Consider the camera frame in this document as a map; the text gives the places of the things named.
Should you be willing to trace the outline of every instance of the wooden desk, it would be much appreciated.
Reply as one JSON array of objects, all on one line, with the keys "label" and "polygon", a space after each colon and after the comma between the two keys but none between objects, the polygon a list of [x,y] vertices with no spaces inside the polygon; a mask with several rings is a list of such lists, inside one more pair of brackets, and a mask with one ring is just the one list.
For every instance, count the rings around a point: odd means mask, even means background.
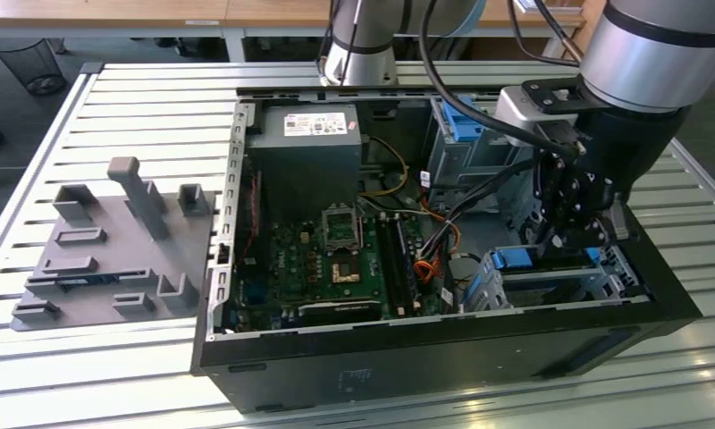
[{"label": "wooden desk", "polygon": [[[478,28],[470,38],[512,38],[507,0],[488,0]],[[232,63],[243,63],[245,37],[321,37],[329,17],[329,0],[228,0],[224,37]],[[580,14],[556,14],[564,31],[583,26]],[[560,56],[562,43],[539,13],[522,13],[518,20],[526,38],[548,38],[544,55]]]},{"label": "wooden desk", "polygon": [[[522,13],[518,9],[522,27],[546,28],[538,13]],[[320,27],[325,28],[329,18],[329,0],[228,0],[228,27]],[[556,20],[567,27],[583,25],[578,15],[556,15]],[[479,19],[480,28],[508,28],[506,0],[490,0]]]},{"label": "wooden desk", "polygon": [[0,37],[221,36],[228,0],[0,0]]}]

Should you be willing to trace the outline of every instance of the motherboard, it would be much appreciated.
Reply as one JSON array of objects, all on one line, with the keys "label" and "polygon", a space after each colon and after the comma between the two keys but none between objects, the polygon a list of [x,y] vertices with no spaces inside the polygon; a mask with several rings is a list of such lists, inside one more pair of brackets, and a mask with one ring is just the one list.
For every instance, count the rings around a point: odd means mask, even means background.
[{"label": "motherboard", "polygon": [[352,206],[319,219],[273,223],[267,270],[240,278],[240,331],[386,320],[440,312],[412,270],[423,245],[414,214],[358,215]]}]

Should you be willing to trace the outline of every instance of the green circuit board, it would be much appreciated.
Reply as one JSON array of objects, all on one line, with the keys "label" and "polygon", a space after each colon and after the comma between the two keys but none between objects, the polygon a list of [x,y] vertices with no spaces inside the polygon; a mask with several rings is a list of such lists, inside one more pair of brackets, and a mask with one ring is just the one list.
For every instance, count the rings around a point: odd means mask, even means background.
[{"label": "green circuit board", "polygon": [[[272,225],[269,266],[264,294],[251,308],[251,325],[257,330],[276,329],[280,311],[321,301],[370,299],[382,302],[384,319],[396,317],[388,305],[386,280],[382,268],[376,219],[359,217],[355,222],[358,246],[353,249],[327,250],[329,239],[349,240],[352,217],[333,216],[328,231],[320,219],[303,223]],[[403,217],[403,235],[408,249],[420,248],[423,237],[419,219]],[[419,315],[439,314],[436,295],[420,299]]]}]

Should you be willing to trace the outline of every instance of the blue plastic latch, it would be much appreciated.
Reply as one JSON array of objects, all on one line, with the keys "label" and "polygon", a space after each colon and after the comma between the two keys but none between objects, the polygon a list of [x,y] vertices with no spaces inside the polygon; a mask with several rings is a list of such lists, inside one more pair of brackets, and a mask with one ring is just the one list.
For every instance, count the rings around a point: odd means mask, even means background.
[{"label": "blue plastic latch", "polygon": [[[474,109],[478,109],[471,97],[459,98]],[[478,141],[484,129],[483,125],[462,114],[458,109],[448,105],[447,101],[442,104],[442,111],[444,113],[444,119],[451,127],[452,138],[455,141]]]},{"label": "blue plastic latch", "polygon": [[492,263],[498,269],[532,266],[526,248],[502,248],[492,253]]},{"label": "blue plastic latch", "polygon": [[587,257],[591,258],[591,261],[594,261],[594,264],[598,264],[600,261],[600,253],[598,252],[598,248],[586,248]]}]

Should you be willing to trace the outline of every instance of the vertical gray post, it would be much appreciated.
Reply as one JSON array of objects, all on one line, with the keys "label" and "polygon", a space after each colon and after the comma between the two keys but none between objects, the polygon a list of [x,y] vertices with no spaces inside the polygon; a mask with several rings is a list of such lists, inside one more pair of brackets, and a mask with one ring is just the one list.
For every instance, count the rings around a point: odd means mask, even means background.
[{"label": "vertical gray post", "polygon": [[111,158],[108,179],[121,185],[124,192],[128,194],[129,204],[145,225],[145,229],[155,240],[161,240],[169,236],[169,230],[161,218],[159,207],[153,204],[148,189],[140,179],[139,168],[140,161],[132,156]]}]

